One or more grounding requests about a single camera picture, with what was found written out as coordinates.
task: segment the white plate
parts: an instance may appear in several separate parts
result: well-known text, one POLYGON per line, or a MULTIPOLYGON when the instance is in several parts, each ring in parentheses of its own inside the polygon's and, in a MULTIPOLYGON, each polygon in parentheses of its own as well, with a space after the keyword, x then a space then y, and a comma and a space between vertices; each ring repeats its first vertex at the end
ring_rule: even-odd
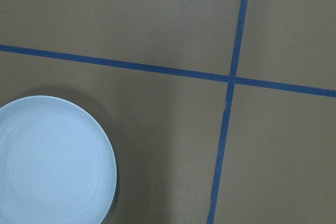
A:
POLYGON ((0 109, 1 224, 99 224, 116 181, 109 139, 82 108, 34 96, 0 109))

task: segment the vertical blue line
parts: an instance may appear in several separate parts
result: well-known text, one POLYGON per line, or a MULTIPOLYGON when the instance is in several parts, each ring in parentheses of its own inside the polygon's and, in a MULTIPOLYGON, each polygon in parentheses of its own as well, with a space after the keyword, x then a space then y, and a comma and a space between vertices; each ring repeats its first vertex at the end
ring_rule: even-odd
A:
POLYGON ((224 110, 224 113, 223 113, 222 128, 220 130, 220 136, 219 136, 215 174, 214 174, 214 180, 212 184, 211 203, 210 203, 210 210, 209 210, 209 214, 207 218, 207 224, 213 224, 214 219, 215 219, 220 176, 222 173, 225 144, 226 144, 226 138, 227 138, 227 132, 228 132, 228 126, 229 126, 229 120, 230 120, 232 100, 233 100, 233 95, 234 95, 234 90, 235 90, 235 81, 236 81, 236 76, 237 76, 240 48, 241 48, 241 43, 242 43, 243 31, 244 31, 247 1, 248 0, 240 0, 236 37, 235 37, 235 43, 234 43, 234 48, 233 48, 233 53, 232 53, 229 81, 228 81, 227 90, 226 90, 226 109, 224 110))

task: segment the round plate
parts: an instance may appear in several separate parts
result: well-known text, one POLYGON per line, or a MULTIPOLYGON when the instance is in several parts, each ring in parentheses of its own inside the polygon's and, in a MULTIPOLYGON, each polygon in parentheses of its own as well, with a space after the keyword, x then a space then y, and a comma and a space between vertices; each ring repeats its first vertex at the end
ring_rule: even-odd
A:
POLYGON ((99 224, 116 181, 109 139, 82 108, 34 96, 0 109, 0 223, 99 224))

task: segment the blue tape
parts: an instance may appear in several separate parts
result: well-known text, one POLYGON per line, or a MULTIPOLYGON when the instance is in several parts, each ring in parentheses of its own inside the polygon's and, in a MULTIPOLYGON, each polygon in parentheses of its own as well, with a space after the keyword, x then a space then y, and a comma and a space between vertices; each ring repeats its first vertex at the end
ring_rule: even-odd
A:
POLYGON ((116 67, 116 68, 126 68, 126 69, 140 70, 140 71, 146 71, 146 72, 171 74, 174 76, 185 76, 185 77, 190 77, 190 78, 220 81, 220 82, 228 82, 228 79, 229 79, 229 76, 225 76, 222 74, 198 72, 198 71, 168 68, 168 67, 159 67, 159 66, 146 65, 146 64, 140 64, 140 63, 134 63, 134 62, 109 60, 109 59, 88 57, 88 56, 82 56, 82 55, 65 54, 62 52, 52 52, 52 51, 44 51, 44 50, 30 49, 30 48, 23 48, 23 47, 13 47, 13 46, 7 46, 7 45, 0 45, 0 51, 14 52, 17 54, 40 56, 40 57, 53 58, 53 59, 62 59, 62 60, 91 63, 91 64, 97 64, 97 65, 111 66, 111 67, 116 67))
POLYGON ((313 88, 313 87, 307 87, 307 86, 286 84, 286 83, 281 83, 281 82, 261 81, 261 80, 237 77, 236 84, 268 88, 268 89, 286 90, 286 91, 305 93, 305 94, 315 94, 315 95, 321 95, 324 97, 335 97, 336 98, 335 90, 313 88))
POLYGON ((215 174, 214 174, 214 180, 213 180, 213 185, 212 185, 212 190, 211 190, 210 210, 209 210, 209 214, 207 218, 208 224, 213 224, 215 220, 219 183, 221 182, 220 176, 222 174, 224 152, 225 152, 225 145, 226 145, 226 139, 227 139, 227 131, 228 131, 229 120, 230 120, 232 100, 233 100, 233 95, 234 95, 234 90, 235 90, 235 81, 236 81, 236 76, 237 76, 240 48, 241 48, 243 32, 244 32, 247 2, 248 0, 240 0, 236 37, 235 37, 234 49, 232 53, 229 82, 228 82, 228 86, 226 90, 226 109, 224 110, 224 113, 223 113, 222 128, 220 130, 219 144, 218 144, 218 151, 217 151, 217 158, 216 158, 216 165, 215 165, 215 174))

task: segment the gray surface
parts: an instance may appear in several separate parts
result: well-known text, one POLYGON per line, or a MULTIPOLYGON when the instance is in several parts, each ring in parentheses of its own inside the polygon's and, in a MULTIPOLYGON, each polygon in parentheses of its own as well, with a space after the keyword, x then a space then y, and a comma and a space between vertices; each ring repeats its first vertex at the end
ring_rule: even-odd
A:
POLYGON ((335 115, 335 98, 237 85, 215 223, 334 223, 335 115))
POLYGON ((54 95, 87 110, 117 159, 104 224, 205 223, 226 84, 0 52, 0 106, 54 95))
POLYGON ((0 0, 0 41, 229 74, 239 1, 0 0))
POLYGON ((336 0, 249 0, 238 76, 336 89, 336 0))

